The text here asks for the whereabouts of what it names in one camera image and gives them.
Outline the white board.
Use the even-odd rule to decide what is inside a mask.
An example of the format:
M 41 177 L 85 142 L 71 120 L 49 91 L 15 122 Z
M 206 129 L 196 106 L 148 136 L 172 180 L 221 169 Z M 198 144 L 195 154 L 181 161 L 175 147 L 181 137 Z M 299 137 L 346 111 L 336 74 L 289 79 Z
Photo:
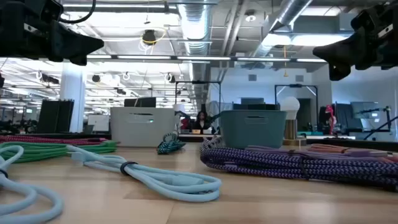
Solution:
M 109 131 L 109 115 L 91 114 L 88 116 L 88 125 L 93 127 L 93 131 Z

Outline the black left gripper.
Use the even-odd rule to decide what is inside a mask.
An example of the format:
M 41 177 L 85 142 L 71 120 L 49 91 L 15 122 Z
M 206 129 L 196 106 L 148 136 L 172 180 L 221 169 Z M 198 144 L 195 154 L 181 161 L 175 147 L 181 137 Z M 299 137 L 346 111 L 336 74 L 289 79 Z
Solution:
M 56 22 L 62 12 L 56 0 L 0 0 L 0 57 L 37 59 L 47 56 L 50 46 L 56 61 L 86 66 L 87 56 L 104 42 Z

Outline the black aluminium table frame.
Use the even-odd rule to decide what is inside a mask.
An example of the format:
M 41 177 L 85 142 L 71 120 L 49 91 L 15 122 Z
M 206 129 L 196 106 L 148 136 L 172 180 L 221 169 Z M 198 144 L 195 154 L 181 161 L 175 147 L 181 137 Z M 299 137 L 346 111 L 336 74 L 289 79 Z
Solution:
M 110 134 L 8 134 L 0 133 L 0 142 L 33 139 L 89 139 L 99 141 L 100 139 L 111 139 Z M 307 144 L 327 144 L 333 146 L 376 149 L 382 151 L 398 152 L 398 142 L 365 141 L 349 137 L 334 138 L 331 136 L 307 136 Z

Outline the white bulb brass lamp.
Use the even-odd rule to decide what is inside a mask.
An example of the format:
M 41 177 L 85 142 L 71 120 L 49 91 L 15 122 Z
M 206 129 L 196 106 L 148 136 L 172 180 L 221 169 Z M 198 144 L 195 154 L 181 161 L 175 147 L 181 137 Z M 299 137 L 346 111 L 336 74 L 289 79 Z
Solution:
M 285 146 L 306 146 L 305 137 L 298 136 L 297 112 L 300 109 L 300 102 L 293 96 L 284 98 L 280 102 L 280 110 L 285 111 L 284 145 Z

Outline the long ceiling light strip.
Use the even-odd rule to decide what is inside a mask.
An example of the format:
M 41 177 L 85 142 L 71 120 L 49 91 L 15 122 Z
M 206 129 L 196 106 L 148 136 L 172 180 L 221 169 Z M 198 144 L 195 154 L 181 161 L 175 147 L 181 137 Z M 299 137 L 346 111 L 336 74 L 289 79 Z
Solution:
M 290 63 L 326 63 L 319 58 L 278 58 L 278 57 L 212 57 L 212 56 L 175 56 L 175 55 L 88 55 L 88 59 L 101 60 L 181 60 L 181 61 L 238 61 L 238 62 L 290 62 Z

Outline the silver ceiling duct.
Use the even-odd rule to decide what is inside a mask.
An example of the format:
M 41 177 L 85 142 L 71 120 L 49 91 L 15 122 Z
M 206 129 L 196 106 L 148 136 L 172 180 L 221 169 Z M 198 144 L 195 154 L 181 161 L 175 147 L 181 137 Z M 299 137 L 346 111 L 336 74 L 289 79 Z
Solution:
M 179 4 L 178 11 L 181 17 L 181 28 L 183 38 L 189 40 L 185 44 L 186 55 L 207 56 L 210 44 L 210 19 L 211 5 L 204 4 L 207 0 L 199 0 L 199 3 L 191 3 L 194 0 L 187 0 L 189 4 Z M 193 62 L 189 64 L 189 75 L 191 81 L 207 81 L 206 72 L 209 72 L 210 64 Z M 198 111 L 202 110 L 202 104 L 207 100 L 208 84 L 193 84 L 193 101 Z

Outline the black background monitor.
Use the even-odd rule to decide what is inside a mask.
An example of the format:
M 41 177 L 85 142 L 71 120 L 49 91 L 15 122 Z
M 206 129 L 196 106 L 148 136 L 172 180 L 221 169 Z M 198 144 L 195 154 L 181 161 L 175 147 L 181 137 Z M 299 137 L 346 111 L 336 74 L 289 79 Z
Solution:
M 156 97 L 125 99 L 124 107 L 155 108 Z

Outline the teal plastic bin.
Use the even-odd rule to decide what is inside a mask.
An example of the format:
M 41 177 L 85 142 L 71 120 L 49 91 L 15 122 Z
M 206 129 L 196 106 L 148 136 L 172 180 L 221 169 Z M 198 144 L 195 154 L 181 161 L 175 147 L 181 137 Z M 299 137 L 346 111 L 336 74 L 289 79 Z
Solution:
M 220 116 L 221 137 L 228 147 L 280 148 L 284 140 L 285 111 L 228 110 Z

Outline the white building column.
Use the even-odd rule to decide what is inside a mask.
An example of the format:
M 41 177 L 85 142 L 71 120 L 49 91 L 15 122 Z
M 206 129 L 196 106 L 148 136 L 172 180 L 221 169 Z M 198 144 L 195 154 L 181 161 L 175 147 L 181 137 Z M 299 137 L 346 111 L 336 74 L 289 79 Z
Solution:
M 85 112 L 85 68 L 64 62 L 60 84 L 60 99 L 74 101 L 70 132 L 80 133 L 83 131 L 83 120 Z

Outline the grey background monitor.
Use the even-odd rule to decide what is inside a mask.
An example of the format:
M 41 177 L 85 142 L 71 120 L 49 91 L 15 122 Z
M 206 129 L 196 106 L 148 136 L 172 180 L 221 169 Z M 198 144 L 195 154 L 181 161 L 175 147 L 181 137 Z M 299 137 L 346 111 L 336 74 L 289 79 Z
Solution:
M 379 104 L 372 101 L 352 101 L 353 118 L 376 119 L 379 117 Z

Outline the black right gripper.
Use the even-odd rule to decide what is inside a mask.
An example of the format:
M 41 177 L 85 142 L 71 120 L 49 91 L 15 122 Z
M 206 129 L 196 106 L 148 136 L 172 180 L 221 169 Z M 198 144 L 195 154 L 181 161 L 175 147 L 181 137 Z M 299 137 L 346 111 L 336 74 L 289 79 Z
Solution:
M 398 1 L 363 9 L 351 26 L 355 32 L 347 39 L 313 49 L 328 63 L 331 81 L 346 78 L 353 65 L 357 70 L 398 67 Z

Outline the white plastic bin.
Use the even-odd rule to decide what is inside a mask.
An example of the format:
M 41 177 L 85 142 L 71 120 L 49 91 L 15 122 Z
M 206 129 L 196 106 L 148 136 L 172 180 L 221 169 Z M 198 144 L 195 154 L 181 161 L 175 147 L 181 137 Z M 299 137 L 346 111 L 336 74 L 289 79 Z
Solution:
M 121 147 L 157 147 L 174 131 L 172 108 L 114 107 L 110 112 L 111 137 Z

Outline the person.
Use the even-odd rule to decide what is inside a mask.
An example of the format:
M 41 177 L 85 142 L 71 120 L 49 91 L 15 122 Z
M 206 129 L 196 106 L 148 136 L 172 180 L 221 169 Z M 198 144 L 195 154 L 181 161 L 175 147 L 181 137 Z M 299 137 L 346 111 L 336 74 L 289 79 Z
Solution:
M 206 111 L 200 111 L 197 114 L 196 120 L 192 126 L 192 129 L 205 130 L 211 126 L 211 117 L 208 116 Z

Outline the black partition panels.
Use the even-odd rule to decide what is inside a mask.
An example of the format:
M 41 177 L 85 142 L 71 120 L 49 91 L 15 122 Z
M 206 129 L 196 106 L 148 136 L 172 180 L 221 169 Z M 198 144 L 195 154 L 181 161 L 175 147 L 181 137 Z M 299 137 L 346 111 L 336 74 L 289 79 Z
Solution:
M 37 133 L 53 134 L 69 132 L 73 107 L 73 100 L 43 100 Z

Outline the black metal frame stand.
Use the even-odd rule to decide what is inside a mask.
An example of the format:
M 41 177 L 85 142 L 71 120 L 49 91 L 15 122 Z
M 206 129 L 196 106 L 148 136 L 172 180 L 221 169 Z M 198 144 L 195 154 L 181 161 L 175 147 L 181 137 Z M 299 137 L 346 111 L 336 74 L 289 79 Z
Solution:
M 316 131 L 318 131 L 318 116 L 319 116 L 319 99 L 318 99 L 318 87 L 316 85 L 303 85 L 299 83 L 293 83 L 293 84 L 276 84 L 274 85 L 274 102 L 277 105 L 279 102 L 277 100 L 278 94 L 280 94 L 286 87 L 289 88 L 306 88 L 308 91 L 312 92 L 313 95 L 315 96 L 315 121 L 316 124 L 313 125 Z

